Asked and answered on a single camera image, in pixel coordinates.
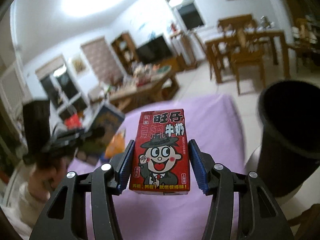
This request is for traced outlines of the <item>person's left hand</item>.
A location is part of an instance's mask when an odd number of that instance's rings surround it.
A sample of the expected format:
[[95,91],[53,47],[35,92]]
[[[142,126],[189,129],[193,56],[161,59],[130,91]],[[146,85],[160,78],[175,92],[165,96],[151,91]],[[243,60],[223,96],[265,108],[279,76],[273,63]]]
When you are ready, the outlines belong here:
[[61,180],[66,176],[69,158],[59,159],[50,168],[39,168],[34,166],[28,181],[28,191],[32,197],[39,202],[46,202],[50,198],[51,192],[57,188]]

